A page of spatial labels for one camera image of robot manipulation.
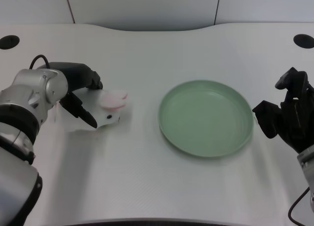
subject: tabletop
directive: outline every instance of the tabletop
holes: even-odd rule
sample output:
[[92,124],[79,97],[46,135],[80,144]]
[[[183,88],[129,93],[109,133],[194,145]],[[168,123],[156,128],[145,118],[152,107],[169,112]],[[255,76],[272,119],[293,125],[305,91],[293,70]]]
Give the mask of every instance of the tabletop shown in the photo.
[[[129,94],[120,122],[94,132],[65,132],[49,112],[34,145],[43,190],[25,225],[170,218],[292,226],[288,209],[308,186],[292,148],[279,137],[267,139],[255,121],[252,139],[237,153],[193,157],[164,139],[157,111],[171,88],[197,79],[231,86],[252,108],[262,100],[279,104],[285,91],[274,85],[291,67],[314,79],[314,49],[293,42],[300,33],[314,36],[314,24],[224,24],[176,32],[0,26],[0,38],[20,38],[17,47],[0,51],[1,88],[44,54],[49,61],[84,63],[105,89]],[[293,217],[313,224],[308,196]]]

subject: bunny ear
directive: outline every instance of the bunny ear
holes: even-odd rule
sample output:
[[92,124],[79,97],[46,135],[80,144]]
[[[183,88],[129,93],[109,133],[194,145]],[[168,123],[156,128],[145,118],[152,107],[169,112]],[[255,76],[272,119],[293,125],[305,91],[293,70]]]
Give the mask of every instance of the bunny ear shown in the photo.
[[105,109],[117,110],[126,105],[127,93],[123,91],[106,92],[100,102],[100,106]]
[[128,93],[123,91],[123,90],[112,90],[112,91],[109,91],[107,93],[109,93],[110,95],[112,95],[116,98],[120,98],[120,99],[126,99],[128,96]]

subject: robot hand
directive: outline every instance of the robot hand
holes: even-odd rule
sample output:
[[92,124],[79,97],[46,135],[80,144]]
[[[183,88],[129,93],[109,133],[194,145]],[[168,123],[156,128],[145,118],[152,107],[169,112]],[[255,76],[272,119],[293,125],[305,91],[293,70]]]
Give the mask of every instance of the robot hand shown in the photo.
[[[46,65],[32,70],[42,57]],[[102,89],[100,77],[84,64],[51,62],[39,55],[0,92],[0,226],[21,226],[37,202],[42,179],[31,166],[33,144],[48,110],[58,101],[74,117],[97,127],[72,92]]]
[[294,68],[276,83],[277,89],[287,89],[281,109],[262,101],[253,112],[264,134],[272,139],[277,134],[299,155],[298,161],[311,192],[314,191],[314,88],[308,75]]

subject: plush toy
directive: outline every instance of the plush toy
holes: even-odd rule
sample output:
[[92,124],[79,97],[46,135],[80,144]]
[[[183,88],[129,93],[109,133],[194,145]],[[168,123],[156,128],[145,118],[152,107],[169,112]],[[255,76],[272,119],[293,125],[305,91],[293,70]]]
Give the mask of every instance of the plush toy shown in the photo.
[[[125,91],[92,90],[81,88],[73,92],[82,102],[83,108],[96,120],[97,128],[119,121],[121,109],[126,105]],[[59,103],[56,105],[56,119],[66,131],[96,130],[81,118],[75,118]]]

